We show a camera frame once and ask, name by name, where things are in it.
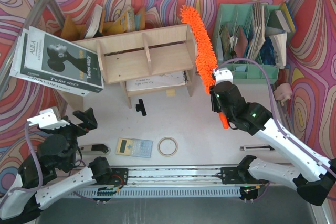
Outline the orange microfiber duster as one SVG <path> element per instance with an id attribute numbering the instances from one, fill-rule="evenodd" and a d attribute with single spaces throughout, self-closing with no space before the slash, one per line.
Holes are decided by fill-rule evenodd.
<path id="1" fill-rule="evenodd" d="M 199 12 L 192 6 L 183 5 L 180 9 L 181 21 L 191 27 L 197 42 L 198 56 L 195 63 L 202 80 L 205 92 L 210 94 L 211 86 L 215 85 L 213 70 L 218 66 L 211 40 Z"/>

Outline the beige and blue calculator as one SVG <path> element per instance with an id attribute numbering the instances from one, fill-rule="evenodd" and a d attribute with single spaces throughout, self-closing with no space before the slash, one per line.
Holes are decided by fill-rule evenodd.
<path id="1" fill-rule="evenodd" d="M 117 155 L 151 158 L 153 141 L 133 138 L 119 138 L 116 148 Z"/>

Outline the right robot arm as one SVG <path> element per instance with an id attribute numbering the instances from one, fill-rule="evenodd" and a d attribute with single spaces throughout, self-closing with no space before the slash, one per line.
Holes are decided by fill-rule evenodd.
<path id="1" fill-rule="evenodd" d="M 268 142 L 291 166 L 279 165 L 246 155 L 236 167 L 244 183 L 266 180 L 295 190 L 308 203 L 321 206 L 335 184 L 335 160 L 303 144 L 273 114 L 259 103 L 246 102 L 238 87 L 223 81 L 210 88 L 212 109 L 222 112 L 228 124 Z"/>

